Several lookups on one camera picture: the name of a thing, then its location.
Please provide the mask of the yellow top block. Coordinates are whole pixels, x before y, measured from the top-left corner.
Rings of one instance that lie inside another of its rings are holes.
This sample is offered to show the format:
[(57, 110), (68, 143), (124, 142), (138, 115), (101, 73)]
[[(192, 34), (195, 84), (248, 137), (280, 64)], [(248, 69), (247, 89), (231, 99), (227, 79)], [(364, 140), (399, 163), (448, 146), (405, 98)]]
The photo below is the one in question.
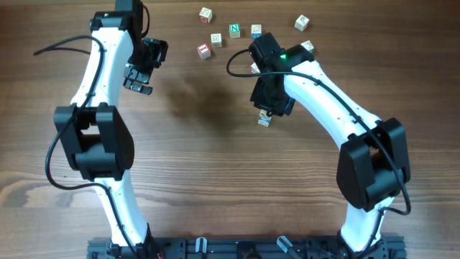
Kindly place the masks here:
[(267, 114), (265, 110), (261, 110), (259, 113), (259, 120), (271, 120), (271, 116)]

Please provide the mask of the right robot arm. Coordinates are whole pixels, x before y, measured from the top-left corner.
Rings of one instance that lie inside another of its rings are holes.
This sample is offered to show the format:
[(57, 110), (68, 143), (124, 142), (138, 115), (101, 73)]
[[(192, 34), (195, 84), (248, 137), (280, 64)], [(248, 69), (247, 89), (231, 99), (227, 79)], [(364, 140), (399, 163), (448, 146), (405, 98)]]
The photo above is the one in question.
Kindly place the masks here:
[(361, 108), (323, 72), (304, 45), (279, 46), (271, 33), (247, 48), (258, 68), (250, 97), (264, 119), (289, 115), (295, 103), (310, 112), (339, 149), (336, 182), (348, 203), (337, 236), (309, 238), (305, 258), (396, 258), (404, 253), (401, 237), (385, 237), (380, 228), (388, 212), (411, 212), (406, 183), (410, 164), (405, 128)]

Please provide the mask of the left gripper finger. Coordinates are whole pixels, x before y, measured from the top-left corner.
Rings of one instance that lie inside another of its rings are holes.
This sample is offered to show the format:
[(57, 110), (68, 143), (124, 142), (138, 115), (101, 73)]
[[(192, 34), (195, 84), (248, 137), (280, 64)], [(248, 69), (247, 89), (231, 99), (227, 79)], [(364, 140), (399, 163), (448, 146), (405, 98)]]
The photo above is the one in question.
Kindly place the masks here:
[(124, 77), (138, 83), (149, 84), (152, 76), (152, 69), (138, 71), (132, 64), (127, 63), (124, 69)]
[(144, 95), (150, 95), (152, 93), (152, 87), (145, 86), (139, 82), (133, 81), (128, 78), (124, 80), (123, 87)]

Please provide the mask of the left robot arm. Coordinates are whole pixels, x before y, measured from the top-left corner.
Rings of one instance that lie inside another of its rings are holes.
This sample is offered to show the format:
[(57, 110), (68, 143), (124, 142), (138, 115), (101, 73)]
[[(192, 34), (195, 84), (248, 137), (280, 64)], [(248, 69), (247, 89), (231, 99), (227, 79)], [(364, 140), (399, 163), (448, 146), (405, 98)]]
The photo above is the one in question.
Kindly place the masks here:
[(59, 106), (53, 121), (57, 135), (45, 158), (61, 143), (69, 166), (93, 188), (111, 228), (109, 240), (90, 241), (88, 258), (164, 258), (139, 210), (130, 169), (134, 140), (118, 110), (122, 88), (149, 95), (154, 69), (165, 60), (168, 44), (147, 37), (150, 14), (141, 1), (117, 1), (110, 12), (96, 12), (87, 39), (92, 47), (82, 83), (70, 105)]

